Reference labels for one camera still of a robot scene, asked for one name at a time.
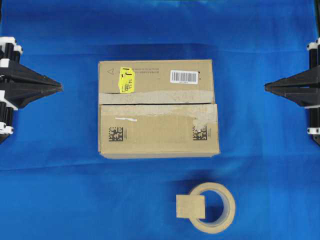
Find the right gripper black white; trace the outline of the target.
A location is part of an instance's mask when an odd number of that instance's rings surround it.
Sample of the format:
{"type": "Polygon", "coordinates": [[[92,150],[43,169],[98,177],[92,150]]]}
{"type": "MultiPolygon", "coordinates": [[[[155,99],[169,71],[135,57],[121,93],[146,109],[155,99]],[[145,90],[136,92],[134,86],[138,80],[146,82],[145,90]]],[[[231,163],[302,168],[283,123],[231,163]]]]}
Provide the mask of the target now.
{"type": "Polygon", "coordinates": [[[320,38],[307,45],[309,69],[266,83],[265,90],[309,110],[307,133],[320,144],[320,38]]]}

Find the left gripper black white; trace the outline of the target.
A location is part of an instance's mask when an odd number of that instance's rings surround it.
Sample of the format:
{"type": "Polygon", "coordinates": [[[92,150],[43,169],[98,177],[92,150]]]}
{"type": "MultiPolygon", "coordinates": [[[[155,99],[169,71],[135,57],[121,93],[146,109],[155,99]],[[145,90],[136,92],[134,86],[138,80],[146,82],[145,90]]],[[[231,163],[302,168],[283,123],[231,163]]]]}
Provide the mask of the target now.
{"type": "Polygon", "coordinates": [[[0,37],[1,144],[14,133],[14,111],[63,91],[61,83],[20,64],[22,54],[23,48],[13,36],[0,37]]]}

